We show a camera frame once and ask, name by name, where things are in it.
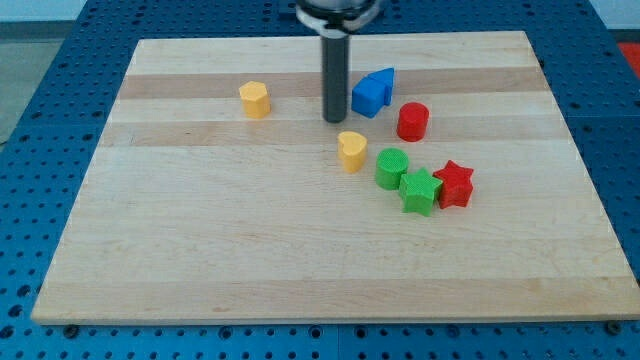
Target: wooden cutting board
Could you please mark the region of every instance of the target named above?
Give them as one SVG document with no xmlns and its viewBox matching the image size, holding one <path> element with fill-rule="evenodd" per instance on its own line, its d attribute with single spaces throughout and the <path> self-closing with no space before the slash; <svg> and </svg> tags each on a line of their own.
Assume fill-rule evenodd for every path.
<svg viewBox="0 0 640 360">
<path fill-rule="evenodd" d="M 637 318 L 640 291 L 522 32 L 354 37 L 352 80 L 393 66 L 393 104 L 321 119 L 317 38 L 143 40 L 33 311 L 43 324 Z M 249 120 L 246 81 L 272 113 Z M 395 135 L 408 101 L 427 137 Z M 336 136 L 369 139 L 342 171 Z M 373 180 L 475 169 L 469 208 L 402 213 Z"/>
</svg>

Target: blue block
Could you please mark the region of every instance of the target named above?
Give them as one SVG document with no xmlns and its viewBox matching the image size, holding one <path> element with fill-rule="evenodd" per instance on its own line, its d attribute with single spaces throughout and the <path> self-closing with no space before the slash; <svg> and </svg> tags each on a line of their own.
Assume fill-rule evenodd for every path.
<svg viewBox="0 0 640 360">
<path fill-rule="evenodd" d="M 373 118 L 384 106 L 385 93 L 383 83 L 365 77 L 351 91 L 351 110 Z"/>
<path fill-rule="evenodd" d="M 395 74 L 396 72 L 394 68 L 386 68 L 386 69 L 376 71 L 367 75 L 369 79 L 373 79 L 384 84 L 385 86 L 384 104 L 387 106 L 391 105 Z"/>
</svg>

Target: yellow heart-shaped block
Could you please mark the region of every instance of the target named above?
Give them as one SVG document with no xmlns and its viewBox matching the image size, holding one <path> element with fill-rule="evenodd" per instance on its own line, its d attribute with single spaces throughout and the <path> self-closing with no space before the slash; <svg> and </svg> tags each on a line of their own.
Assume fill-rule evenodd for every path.
<svg viewBox="0 0 640 360">
<path fill-rule="evenodd" d="M 355 131 L 338 135 L 338 158 L 344 171 L 352 174 L 362 168 L 367 159 L 367 138 Z"/>
</svg>

